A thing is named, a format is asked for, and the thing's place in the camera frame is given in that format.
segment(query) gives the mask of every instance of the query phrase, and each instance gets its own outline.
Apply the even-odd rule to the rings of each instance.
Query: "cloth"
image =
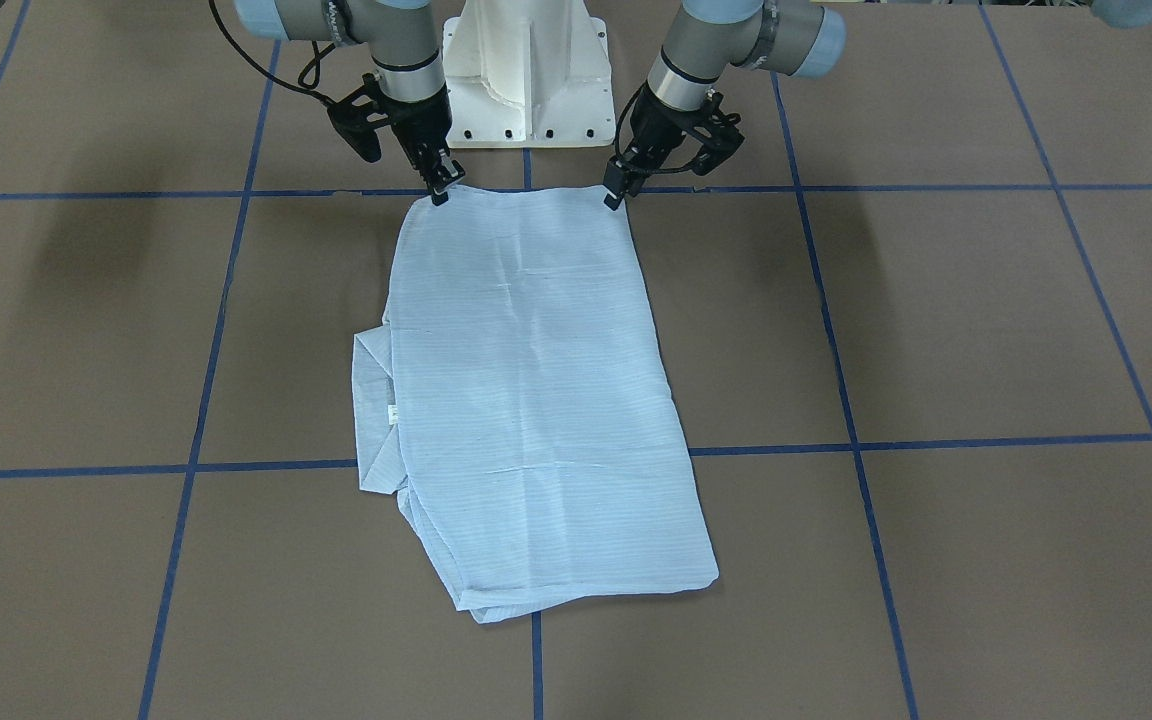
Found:
[[[479,623],[718,577],[626,211],[601,187],[408,211],[356,336],[359,486]]]

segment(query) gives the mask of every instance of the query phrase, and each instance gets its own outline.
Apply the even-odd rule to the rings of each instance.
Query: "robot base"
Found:
[[[599,147],[616,131],[607,26],[582,0],[467,0],[444,26],[458,147]]]

